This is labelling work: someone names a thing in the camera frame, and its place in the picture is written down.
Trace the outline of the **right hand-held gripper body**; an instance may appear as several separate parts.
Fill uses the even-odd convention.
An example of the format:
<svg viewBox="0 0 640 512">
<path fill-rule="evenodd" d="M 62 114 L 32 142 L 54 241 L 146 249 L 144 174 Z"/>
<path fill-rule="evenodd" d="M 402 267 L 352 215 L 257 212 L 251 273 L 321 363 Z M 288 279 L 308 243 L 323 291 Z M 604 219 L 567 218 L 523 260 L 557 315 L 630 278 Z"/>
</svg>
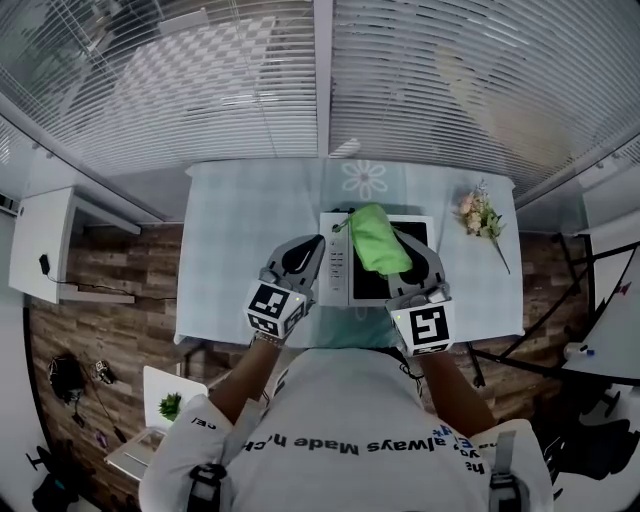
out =
<svg viewBox="0 0 640 512">
<path fill-rule="evenodd" d="M 446 282 L 392 298 L 385 307 L 405 355 L 444 352 L 455 342 L 454 301 Z"/>
</svg>

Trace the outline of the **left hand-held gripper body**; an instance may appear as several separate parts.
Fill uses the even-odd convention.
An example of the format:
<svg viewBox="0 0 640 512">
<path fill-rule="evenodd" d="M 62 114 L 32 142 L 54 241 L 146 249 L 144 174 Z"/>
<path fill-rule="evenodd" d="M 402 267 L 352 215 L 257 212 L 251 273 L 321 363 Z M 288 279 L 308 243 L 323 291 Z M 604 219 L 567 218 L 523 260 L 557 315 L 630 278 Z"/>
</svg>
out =
<svg viewBox="0 0 640 512">
<path fill-rule="evenodd" d="M 244 314 L 256 333 L 284 342 L 313 304 L 311 288 L 292 284 L 274 270 L 264 268 L 249 287 Z"/>
</svg>

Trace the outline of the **white portable gas stove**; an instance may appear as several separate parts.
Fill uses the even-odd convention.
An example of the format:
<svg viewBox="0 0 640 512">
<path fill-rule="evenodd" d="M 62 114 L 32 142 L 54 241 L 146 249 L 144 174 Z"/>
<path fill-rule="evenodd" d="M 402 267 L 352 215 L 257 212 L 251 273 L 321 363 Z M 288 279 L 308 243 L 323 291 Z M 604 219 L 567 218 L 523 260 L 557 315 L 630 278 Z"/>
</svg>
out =
<svg viewBox="0 0 640 512">
<path fill-rule="evenodd" d="M 382 307 L 390 298 L 387 281 L 363 269 L 348 227 L 332 232 L 332 227 L 348 216 L 347 211 L 320 214 L 326 252 L 318 276 L 318 302 L 330 307 Z"/>
</svg>

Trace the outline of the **green cloth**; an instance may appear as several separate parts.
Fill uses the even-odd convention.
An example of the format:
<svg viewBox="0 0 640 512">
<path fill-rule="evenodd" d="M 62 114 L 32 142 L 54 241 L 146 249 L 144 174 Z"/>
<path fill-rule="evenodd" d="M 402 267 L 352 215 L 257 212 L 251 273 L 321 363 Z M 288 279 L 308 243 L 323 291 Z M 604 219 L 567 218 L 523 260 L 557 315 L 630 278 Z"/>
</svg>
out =
<svg viewBox="0 0 640 512">
<path fill-rule="evenodd" d="M 381 205 L 370 203 L 357 209 L 333 226 L 332 232 L 339 233 L 345 227 L 350 230 L 353 247 L 365 271 L 390 276 L 413 268 Z"/>
</svg>

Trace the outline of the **person's left forearm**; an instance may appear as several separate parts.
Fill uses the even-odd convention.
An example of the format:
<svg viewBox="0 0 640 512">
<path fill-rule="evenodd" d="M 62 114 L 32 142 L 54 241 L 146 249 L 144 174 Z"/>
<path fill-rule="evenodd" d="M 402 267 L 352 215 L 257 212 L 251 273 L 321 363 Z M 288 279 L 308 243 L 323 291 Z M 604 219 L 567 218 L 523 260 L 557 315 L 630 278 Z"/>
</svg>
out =
<svg viewBox="0 0 640 512">
<path fill-rule="evenodd" d="M 209 392 L 209 400 L 230 423 L 236 423 L 249 400 L 260 400 L 283 345 L 283 340 L 256 334 L 234 369 Z"/>
</svg>

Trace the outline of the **person's right forearm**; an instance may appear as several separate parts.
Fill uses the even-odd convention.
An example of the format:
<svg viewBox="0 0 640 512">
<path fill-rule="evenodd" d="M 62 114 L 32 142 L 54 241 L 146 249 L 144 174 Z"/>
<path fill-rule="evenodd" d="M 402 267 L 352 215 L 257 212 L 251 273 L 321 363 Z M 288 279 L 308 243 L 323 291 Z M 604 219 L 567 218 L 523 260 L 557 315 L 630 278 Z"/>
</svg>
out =
<svg viewBox="0 0 640 512">
<path fill-rule="evenodd" d="M 437 416 L 465 437 L 496 426 L 486 402 L 466 380 L 448 352 L 417 358 Z"/>
</svg>

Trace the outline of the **table with light blue tablecloth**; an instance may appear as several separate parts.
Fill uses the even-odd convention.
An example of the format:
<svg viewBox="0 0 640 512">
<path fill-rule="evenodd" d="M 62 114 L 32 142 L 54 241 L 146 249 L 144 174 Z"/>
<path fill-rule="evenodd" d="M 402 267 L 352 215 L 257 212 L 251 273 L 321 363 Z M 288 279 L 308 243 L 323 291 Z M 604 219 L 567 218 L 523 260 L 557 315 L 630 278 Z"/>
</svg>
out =
<svg viewBox="0 0 640 512">
<path fill-rule="evenodd" d="M 244 301 L 280 244 L 315 234 L 320 214 L 378 203 L 390 214 L 430 217 L 431 246 L 455 303 L 455 337 L 523 333 L 521 251 L 513 182 L 470 170 L 370 160 L 273 159 L 197 164 L 186 208 L 174 339 L 245 345 Z M 499 245 L 470 236 L 456 216 L 462 195 L 485 180 L 506 225 Z"/>
</svg>

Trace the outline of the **pink artificial flower bouquet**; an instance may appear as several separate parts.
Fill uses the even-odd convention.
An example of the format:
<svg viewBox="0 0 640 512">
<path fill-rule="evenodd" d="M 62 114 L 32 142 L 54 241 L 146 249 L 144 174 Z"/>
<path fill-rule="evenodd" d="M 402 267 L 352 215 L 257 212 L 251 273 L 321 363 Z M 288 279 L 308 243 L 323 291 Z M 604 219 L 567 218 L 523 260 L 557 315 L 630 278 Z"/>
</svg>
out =
<svg viewBox="0 0 640 512">
<path fill-rule="evenodd" d="M 489 196 L 488 185 L 481 180 L 475 187 L 462 195 L 456 210 L 457 219 L 465 227 L 466 233 L 489 240 L 498 252 L 508 274 L 511 270 L 499 245 L 499 238 L 506 227 Z"/>
</svg>

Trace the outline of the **black tripod stand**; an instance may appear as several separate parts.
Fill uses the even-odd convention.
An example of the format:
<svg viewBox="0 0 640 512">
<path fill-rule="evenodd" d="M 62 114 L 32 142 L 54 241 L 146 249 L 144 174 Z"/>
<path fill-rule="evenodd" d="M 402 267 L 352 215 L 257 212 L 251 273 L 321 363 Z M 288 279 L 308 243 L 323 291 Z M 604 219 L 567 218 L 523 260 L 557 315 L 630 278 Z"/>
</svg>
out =
<svg viewBox="0 0 640 512">
<path fill-rule="evenodd" d="M 607 251 L 594 254 L 591 246 L 591 236 L 589 234 L 579 235 L 579 238 L 583 240 L 585 248 L 585 256 L 581 258 L 573 259 L 567 248 L 565 236 L 560 233 L 554 233 L 550 239 L 553 243 L 557 243 L 561 249 L 569 269 L 571 276 L 570 286 L 563 292 L 560 298 L 529 328 L 525 333 L 516 339 L 507 349 L 501 354 L 491 354 L 486 351 L 478 350 L 473 347 L 469 342 L 466 343 L 467 352 L 471 356 L 474 370 L 476 371 L 475 384 L 484 386 L 484 377 L 482 370 L 480 369 L 478 359 L 488 360 L 494 363 L 502 364 L 508 367 L 516 368 L 519 370 L 535 373 L 546 378 L 553 378 L 561 381 L 587 381 L 592 380 L 598 384 L 620 384 L 620 385 L 638 385 L 640 384 L 640 378 L 627 378 L 622 376 L 609 376 L 596 374 L 591 372 L 585 372 L 580 370 L 572 370 L 564 368 L 561 365 L 555 365 L 553 367 L 544 367 L 534 363 L 513 359 L 510 355 L 521 345 L 523 345 L 529 338 L 536 333 L 536 331 L 542 327 L 553 314 L 563 305 L 563 303 L 570 297 L 576 296 L 581 292 L 581 281 L 587 278 L 589 288 L 589 298 L 595 297 L 595 269 L 594 263 L 601 259 L 610 258 L 620 255 L 622 253 L 631 251 L 631 259 L 635 256 L 638 248 L 640 248 L 640 240 L 635 241 L 620 247 L 609 249 Z"/>
</svg>

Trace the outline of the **person's white printed t-shirt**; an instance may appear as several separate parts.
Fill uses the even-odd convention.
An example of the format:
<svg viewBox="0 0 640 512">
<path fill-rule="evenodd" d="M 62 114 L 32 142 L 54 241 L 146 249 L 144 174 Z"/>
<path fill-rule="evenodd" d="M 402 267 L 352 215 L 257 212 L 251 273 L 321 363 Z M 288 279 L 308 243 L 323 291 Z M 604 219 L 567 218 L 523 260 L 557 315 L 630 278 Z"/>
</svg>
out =
<svg viewBox="0 0 640 512">
<path fill-rule="evenodd" d="M 232 424 L 194 397 L 142 479 L 142 512 L 187 512 L 192 470 L 226 470 L 224 512 L 489 512 L 499 436 L 528 512 L 553 512 L 549 472 L 529 422 L 471 436 L 426 412 L 393 357 L 318 349 L 281 375 L 266 412 L 224 457 Z"/>
</svg>

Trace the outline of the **white chair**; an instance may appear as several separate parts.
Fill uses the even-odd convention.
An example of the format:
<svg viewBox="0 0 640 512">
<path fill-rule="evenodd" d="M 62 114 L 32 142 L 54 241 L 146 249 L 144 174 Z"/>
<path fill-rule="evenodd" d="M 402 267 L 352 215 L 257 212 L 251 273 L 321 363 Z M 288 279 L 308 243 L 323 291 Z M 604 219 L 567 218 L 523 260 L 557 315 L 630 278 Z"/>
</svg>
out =
<svg viewBox="0 0 640 512">
<path fill-rule="evenodd" d="M 178 395 L 178 411 L 195 396 L 205 394 L 207 386 L 201 382 L 145 366 L 143 368 L 143 405 L 145 428 L 104 459 L 108 466 L 140 482 L 172 421 L 160 411 L 161 401 Z"/>
</svg>

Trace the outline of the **green artificial plant sprig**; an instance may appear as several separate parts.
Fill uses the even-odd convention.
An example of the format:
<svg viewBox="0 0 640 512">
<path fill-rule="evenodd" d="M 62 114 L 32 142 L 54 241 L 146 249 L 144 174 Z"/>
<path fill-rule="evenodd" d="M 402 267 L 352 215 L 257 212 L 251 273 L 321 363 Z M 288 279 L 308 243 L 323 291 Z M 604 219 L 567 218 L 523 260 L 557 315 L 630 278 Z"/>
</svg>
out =
<svg viewBox="0 0 640 512">
<path fill-rule="evenodd" d="M 182 397 L 179 393 L 169 393 L 158 404 L 159 414 L 166 420 L 174 422 L 180 412 Z"/>
</svg>

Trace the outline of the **black bag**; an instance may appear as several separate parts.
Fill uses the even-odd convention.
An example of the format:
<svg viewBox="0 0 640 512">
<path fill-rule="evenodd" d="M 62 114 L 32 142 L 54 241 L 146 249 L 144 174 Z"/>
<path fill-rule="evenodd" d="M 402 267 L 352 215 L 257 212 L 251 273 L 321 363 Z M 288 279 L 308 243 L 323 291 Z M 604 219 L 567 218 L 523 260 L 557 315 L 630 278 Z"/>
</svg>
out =
<svg viewBox="0 0 640 512">
<path fill-rule="evenodd" d="M 65 404 L 82 396 L 84 379 L 79 362 L 72 354 L 54 357 L 48 365 L 48 374 L 55 395 Z"/>
</svg>

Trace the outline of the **white side table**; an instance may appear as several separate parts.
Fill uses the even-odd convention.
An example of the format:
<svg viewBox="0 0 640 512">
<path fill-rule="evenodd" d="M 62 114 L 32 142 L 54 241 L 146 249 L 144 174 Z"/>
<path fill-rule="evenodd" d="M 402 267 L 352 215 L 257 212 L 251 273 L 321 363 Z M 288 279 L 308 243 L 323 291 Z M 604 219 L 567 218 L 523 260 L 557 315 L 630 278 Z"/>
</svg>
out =
<svg viewBox="0 0 640 512">
<path fill-rule="evenodd" d="M 94 217 L 133 235 L 141 228 L 78 196 L 72 187 L 23 200 L 13 234 L 9 286 L 31 297 L 58 304 L 62 301 L 133 304 L 129 293 L 102 285 L 77 284 L 67 279 L 67 261 L 77 213 Z M 50 273 L 41 272 L 39 257 L 49 258 Z"/>
</svg>

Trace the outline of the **white desk with black frame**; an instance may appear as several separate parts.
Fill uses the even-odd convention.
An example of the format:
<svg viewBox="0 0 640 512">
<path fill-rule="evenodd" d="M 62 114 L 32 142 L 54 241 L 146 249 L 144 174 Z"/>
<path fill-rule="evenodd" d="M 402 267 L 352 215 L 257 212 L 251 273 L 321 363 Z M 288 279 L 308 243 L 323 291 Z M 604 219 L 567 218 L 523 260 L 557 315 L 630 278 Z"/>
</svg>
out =
<svg viewBox="0 0 640 512">
<path fill-rule="evenodd" d="M 594 254 L 640 240 L 640 214 L 590 228 Z M 571 359 L 565 368 L 609 376 L 640 378 L 640 248 L 594 263 L 594 321 L 582 343 L 595 350 Z"/>
</svg>

